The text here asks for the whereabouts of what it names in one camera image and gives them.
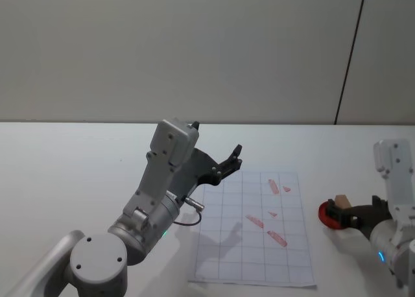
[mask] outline white paper sheet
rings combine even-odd
[[[192,197],[205,210],[190,281],[315,285],[295,172],[238,171]]]

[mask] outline white wall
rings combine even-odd
[[[415,124],[415,0],[365,0],[338,123]]]
[[[361,0],[0,0],[0,119],[332,123]]]

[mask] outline blue led light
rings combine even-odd
[[[377,253],[379,255],[379,257],[381,258],[381,261],[384,263],[385,262],[385,257],[383,257],[382,252],[378,252]]]

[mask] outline tabletop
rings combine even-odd
[[[0,296],[68,232],[108,229],[138,187],[155,127],[0,123]],[[196,146],[216,161],[240,143],[244,170],[298,172],[317,286],[188,284],[193,232],[172,226],[144,262],[129,267],[127,297],[404,296],[369,242],[353,230],[327,229],[317,209],[338,194],[352,205],[386,198],[373,145],[406,138],[415,149],[415,127],[200,125],[199,131]],[[76,295],[68,285],[61,296]]]

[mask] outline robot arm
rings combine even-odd
[[[204,206],[191,193],[200,184],[218,185],[238,171],[242,146],[216,163],[195,148],[198,123],[177,119],[157,126],[140,185],[108,233],[66,235],[6,297],[55,297],[70,283],[80,297],[122,297],[127,266],[140,263],[174,223],[184,203],[199,213]]]
[[[372,205],[340,208],[329,200],[326,215],[339,228],[355,228],[372,249],[415,296],[415,197],[412,189],[412,155],[409,142],[382,140],[374,145],[375,166],[386,182],[387,201],[372,197]]]

